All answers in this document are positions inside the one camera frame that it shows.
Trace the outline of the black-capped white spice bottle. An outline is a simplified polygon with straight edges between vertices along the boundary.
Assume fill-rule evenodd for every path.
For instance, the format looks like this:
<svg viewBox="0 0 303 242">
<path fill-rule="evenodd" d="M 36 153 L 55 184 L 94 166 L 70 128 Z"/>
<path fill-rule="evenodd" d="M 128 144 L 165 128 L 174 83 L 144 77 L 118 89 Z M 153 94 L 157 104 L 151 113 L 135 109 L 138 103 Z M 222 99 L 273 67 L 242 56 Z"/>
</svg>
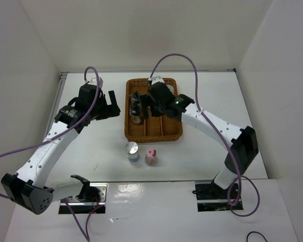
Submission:
<svg viewBox="0 0 303 242">
<path fill-rule="evenodd" d="M 131 103 L 141 106 L 140 96 L 141 96 L 141 94 L 139 92 L 137 92 L 137 91 L 131 93 L 131 95 L 130 95 L 130 101 L 131 101 Z"/>
</svg>

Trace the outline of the black-capped brown spice bottle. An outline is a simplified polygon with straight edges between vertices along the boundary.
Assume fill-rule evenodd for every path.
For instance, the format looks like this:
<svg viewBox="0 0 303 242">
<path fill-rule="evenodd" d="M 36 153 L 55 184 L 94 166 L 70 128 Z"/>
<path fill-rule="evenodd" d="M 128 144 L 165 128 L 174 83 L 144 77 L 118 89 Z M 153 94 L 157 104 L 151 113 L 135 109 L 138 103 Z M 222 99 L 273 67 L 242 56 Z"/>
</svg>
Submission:
<svg viewBox="0 0 303 242">
<path fill-rule="evenodd" d="M 133 103 L 129 109 L 130 120 L 134 125 L 140 125 L 143 120 L 142 110 L 139 104 Z"/>
</svg>

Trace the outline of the pink-capped spice bottle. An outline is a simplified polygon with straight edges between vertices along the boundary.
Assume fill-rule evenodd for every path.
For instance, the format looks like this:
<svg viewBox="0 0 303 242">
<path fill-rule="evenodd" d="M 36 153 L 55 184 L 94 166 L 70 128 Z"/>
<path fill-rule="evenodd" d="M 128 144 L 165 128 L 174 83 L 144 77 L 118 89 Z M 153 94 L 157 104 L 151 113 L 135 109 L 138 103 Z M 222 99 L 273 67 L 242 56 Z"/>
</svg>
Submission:
<svg viewBox="0 0 303 242">
<path fill-rule="evenodd" d="M 145 163 L 148 166 L 155 166 L 158 162 L 157 151 L 154 148 L 148 148 L 145 154 Z"/>
</svg>

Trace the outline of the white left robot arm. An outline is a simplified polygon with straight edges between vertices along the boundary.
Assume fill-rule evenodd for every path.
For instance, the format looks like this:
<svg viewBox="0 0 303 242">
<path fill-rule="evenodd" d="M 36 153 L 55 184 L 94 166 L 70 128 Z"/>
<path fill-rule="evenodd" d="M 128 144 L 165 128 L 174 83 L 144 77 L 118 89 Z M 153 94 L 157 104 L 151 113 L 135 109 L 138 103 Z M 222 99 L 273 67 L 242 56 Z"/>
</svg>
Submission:
<svg viewBox="0 0 303 242">
<path fill-rule="evenodd" d="M 7 173 L 3 176 L 1 184 L 11 201 L 36 215 L 49 207 L 56 190 L 45 184 L 69 144 L 91 121 L 120 115 L 115 92 L 111 90 L 108 94 L 110 104 L 107 104 L 100 88 L 85 84 L 80 87 L 78 96 L 58 111 L 44 145 L 37 148 L 15 174 Z"/>
</svg>

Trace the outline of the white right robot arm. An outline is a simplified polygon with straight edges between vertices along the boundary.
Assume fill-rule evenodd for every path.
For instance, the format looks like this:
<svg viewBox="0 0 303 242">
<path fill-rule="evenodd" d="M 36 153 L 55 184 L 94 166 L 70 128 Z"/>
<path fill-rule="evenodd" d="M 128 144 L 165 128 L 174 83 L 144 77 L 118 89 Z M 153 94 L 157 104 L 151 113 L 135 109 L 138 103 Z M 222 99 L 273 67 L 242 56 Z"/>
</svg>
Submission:
<svg viewBox="0 0 303 242">
<path fill-rule="evenodd" d="M 148 89 L 141 95 L 143 117 L 166 116 L 188 124 L 213 138 L 227 151 L 231 151 L 235 161 L 228 154 L 224 166 L 215 176 L 211 192 L 216 198 L 222 198 L 229 192 L 229 186 L 243 175 L 256 158 L 259 148 L 256 132 L 247 126 L 241 128 L 232 125 L 219 117 L 199 108 L 196 102 L 184 95 L 175 96 L 163 79 L 148 79 Z"/>
</svg>

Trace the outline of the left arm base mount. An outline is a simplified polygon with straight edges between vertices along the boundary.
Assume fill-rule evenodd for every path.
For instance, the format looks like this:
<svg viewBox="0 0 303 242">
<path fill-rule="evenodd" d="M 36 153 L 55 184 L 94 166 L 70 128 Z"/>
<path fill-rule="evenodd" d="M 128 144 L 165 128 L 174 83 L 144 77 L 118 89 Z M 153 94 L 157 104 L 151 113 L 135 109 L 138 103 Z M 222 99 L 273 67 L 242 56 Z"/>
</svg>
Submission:
<svg viewBox="0 0 303 242">
<path fill-rule="evenodd" d="M 105 214 L 107 189 L 107 183 L 91 183 L 88 191 L 81 195 L 80 199 L 77 196 L 69 196 L 65 201 L 75 214 L 88 215 L 92 211 L 93 214 Z"/>
</svg>

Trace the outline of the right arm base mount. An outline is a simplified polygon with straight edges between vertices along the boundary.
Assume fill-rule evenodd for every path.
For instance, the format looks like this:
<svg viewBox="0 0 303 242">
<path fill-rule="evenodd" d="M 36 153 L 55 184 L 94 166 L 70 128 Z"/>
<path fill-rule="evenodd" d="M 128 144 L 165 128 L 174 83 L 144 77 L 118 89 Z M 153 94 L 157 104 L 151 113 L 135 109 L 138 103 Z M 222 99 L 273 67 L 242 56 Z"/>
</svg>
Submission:
<svg viewBox="0 0 303 242">
<path fill-rule="evenodd" d="M 228 190 L 209 180 L 196 182 L 192 193 L 196 196 L 198 212 L 228 211 L 231 208 L 227 199 Z"/>
</svg>

